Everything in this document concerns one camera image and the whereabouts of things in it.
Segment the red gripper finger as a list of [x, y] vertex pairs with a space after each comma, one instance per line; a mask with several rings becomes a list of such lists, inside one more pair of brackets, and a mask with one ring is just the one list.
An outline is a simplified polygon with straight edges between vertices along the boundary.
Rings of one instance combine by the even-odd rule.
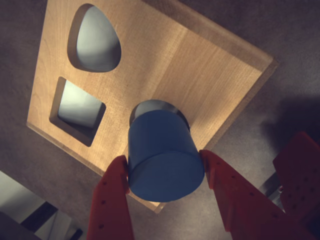
[[199, 152], [224, 229], [234, 240], [313, 240], [232, 166], [209, 150]]
[[134, 232], [127, 197], [128, 163], [116, 157], [96, 185], [90, 209], [88, 240], [133, 240]]

